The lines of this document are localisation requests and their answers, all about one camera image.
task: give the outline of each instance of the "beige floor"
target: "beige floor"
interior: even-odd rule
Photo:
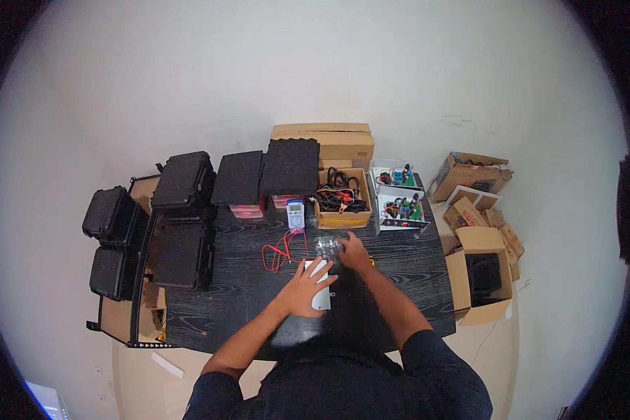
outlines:
[[[454,245],[453,238],[445,223],[442,223],[443,209],[433,209],[444,249],[450,249]],[[505,319],[475,327],[458,326],[457,332],[446,337],[445,342],[485,382],[495,408],[493,419],[506,419],[518,366],[516,300]],[[113,341],[112,346],[115,393],[121,417],[126,420],[181,419],[191,388],[210,354],[187,349],[156,351],[185,372],[184,378],[180,379],[152,360],[153,350],[128,349],[116,341]],[[388,356],[400,362],[398,351]],[[259,381],[273,365],[274,362],[252,362],[240,379],[244,398],[257,394]]]

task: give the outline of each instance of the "wood grain surface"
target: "wood grain surface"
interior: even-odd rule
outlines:
[[[431,209],[423,202],[425,219],[432,223],[417,230],[385,231],[376,236],[373,221],[355,234],[363,241],[376,267],[415,303],[441,336],[455,332],[450,281],[441,241]],[[317,238],[346,235],[345,231],[319,231],[312,204],[306,205],[306,236],[310,259]],[[243,325],[260,313],[292,278],[297,264],[268,272],[261,248],[274,245],[288,230],[285,210],[272,202],[263,218],[237,219],[224,206],[219,209],[214,277],[208,292],[170,288],[167,292],[166,342],[178,347],[214,353]],[[307,257],[303,236],[289,246],[292,257]],[[369,290],[344,267],[330,291],[332,308],[322,318],[288,317],[261,349],[258,359],[276,359],[282,351],[308,340],[345,340],[372,351],[395,350],[387,324],[378,313]]]

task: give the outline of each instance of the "cardboard box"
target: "cardboard box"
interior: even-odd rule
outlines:
[[[457,236],[455,232],[465,226],[488,227],[488,223],[467,197],[460,198],[446,210],[443,214],[443,219],[448,223],[448,227],[453,231],[455,236]]]
[[[502,199],[502,196],[498,196],[497,194],[493,194],[491,192],[479,191],[477,189],[458,185],[450,194],[450,197],[448,197],[444,206],[450,207],[451,204],[458,201],[462,197],[467,197],[479,212],[491,208],[492,206],[496,205],[499,200]]]
[[[483,210],[483,218],[488,222],[488,226],[491,228],[501,228],[506,224],[504,221],[504,215],[501,211],[496,210],[494,208],[489,208],[487,210]]]
[[[320,171],[326,171],[331,167],[336,169],[352,168],[353,161],[351,159],[320,159]]]
[[[369,124],[284,124],[273,127],[271,139],[316,139],[321,161],[349,159],[354,167],[368,168],[373,158],[374,141]]]
[[[152,281],[145,281],[142,285],[142,304],[147,309],[165,309],[166,289]]]
[[[356,229],[363,228],[369,223],[371,218],[371,200],[369,198],[369,186],[366,183],[364,169],[350,168],[341,170],[349,177],[356,177],[359,180],[359,189],[361,199],[364,200],[369,208],[367,212],[320,212],[320,204],[315,203],[315,217],[317,218],[318,229]],[[327,171],[318,172],[320,177],[320,185],[327,182]]]
[[[427,198],[431,202],[445,201],[457,185],[497,194],[513,172],[496,165],[508,163],[496,157],[451,152],[429,182]]]
[[[462,243],[462,250],[445,257],[453,292],[455,318],[462,319],[461,326],[485,324],[504,318],[506,308],[511,303],[513,291],[509,258],[499,231],[489,227],[467,226],[457,230],[457,237]],[[502,287],[493,292],[491,297],[501,299],[501,301],[481,307],[471,307],[471,291],[465,256],[484,253],[496,253],[499,258]]]
[[[511,226],[506,223],[504,226],[499,228],[499,233],[502,235],[504,246],[506,247],[506,251],[509,255],[509,264],[517,263],[518,259],[525,252],[525,248],[523,247],[520,239],[518,239],[518,236],[516,236],[516,232],[514,232]]]
[[[511,265],[511,279],[513,281],[520,280],[521,278],[521,270],[518,267],[518,263]]]

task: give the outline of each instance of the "person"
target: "person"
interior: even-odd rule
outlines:
[[[210,358],[193,386],[190,419],[489,419],[492,403],[480,377],[457,357],[420,310],[371,264],[355,234],[339,239],[341,263],[356,271],[378,304],[400,349],[403,369],[384,354],[372,356],[335,345],[299,351],[279,361],[257,396],[243,400],[238,380],[254,355],[289,315],[321,316],[315,293],[338,278],[317,283],[316,259],[301,261],[294,277],[252,321]]]

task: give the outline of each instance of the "blue component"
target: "blue component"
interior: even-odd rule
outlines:
[[[404,183],[404,177],[403,177],[403,175],[402,175],[402,173],[401,173],[401,172],[396,172],[396,171],[395,171],[395,172],[393,173],[393,175],[394,175],[394,183],[395,183],[396,185],[399,185],[399,186],[400,186],[400,185],[402,185],[402,184]]]

